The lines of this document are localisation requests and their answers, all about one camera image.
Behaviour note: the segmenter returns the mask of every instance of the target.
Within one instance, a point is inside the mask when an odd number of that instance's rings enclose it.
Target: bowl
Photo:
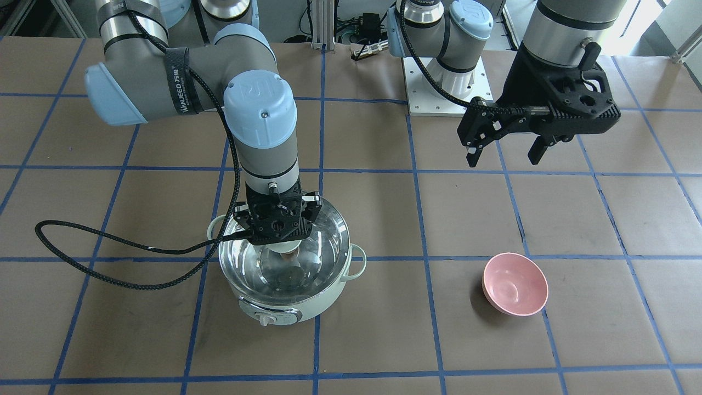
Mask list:
[[[482,279],[485,297],[495,309],[510,316],[532,316],[546,305],[548,283],[529,258],[504,252],[490,258]]]

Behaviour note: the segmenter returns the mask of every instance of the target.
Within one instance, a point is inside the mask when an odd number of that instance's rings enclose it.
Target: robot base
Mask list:
[[[428,65],[431,58],[420,58],[424,66]],[[426,82],[422,72],[414,63],[412,58],[402,58],[404,66],[404,82],[407,89],[407,101],[410,115],[425,117],[462,117],[465,114],[465,107],[453,104],[448,100],[436,97],[429,84]],[[475,96],[480,96],[487,100],[493,100],[490,84],[485,75],[485,67],[482,58],[478,60],[473,72],[475,79],[472,89],[465,101],[470,101]]]

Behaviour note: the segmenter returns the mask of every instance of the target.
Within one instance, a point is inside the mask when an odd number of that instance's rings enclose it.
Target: white rice cooker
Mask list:
[[[231,220],[225,234],[242,230]],[[354,251],[363,263],[357,273],[349,274]],[[363,274],[367,263],[364,250],[350,243],[346,221],[324,198],[310,237],[292,245],[222,242],[219,259],[239,307],[264,326],[318,316],[339,297],[347,281]]]

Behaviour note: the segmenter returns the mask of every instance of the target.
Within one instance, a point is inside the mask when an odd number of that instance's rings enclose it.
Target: velcro strap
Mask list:
[[[159,10],[158,7],[154,7],[151,4],[140,0],[111,1],[100,7],[98,10],[98,23],[100,24],[100,26],[98,26],[98,31],[105,21],[113,16],[125,13],[127,11],[133,11],[142,17],[153,20],[161,25],[161,27],[163,27],[166,31],[166,34],[168,34],[168,29],[166,29],[166,19],[164,18],[163,14],[161,14],[161,10]]]
[[[188,70],[187,48],[168,48],[164,56],[168,90],[179,115],[194,115],[202,110]]]

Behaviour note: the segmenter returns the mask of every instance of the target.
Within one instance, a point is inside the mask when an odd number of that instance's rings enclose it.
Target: rice cooker handle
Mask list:
[[[348,266],[346,266],[346,270],[341,276],[341,281],[346,282],[346,281],[351,281],[357,279],[363,272],[366,271],[366,265],[368,264],[368,257],[366,256],[366,252],[359,246],[351,243],[351,252],[353,253],[353,250],[357,250],[358,252],[361,253],[361,256],[363,257],[363,266],[361,267],[361,270],[358,271],[356,274],[352,274],[349,276],[349,270],[351,269],[351,264],[349,263]]]

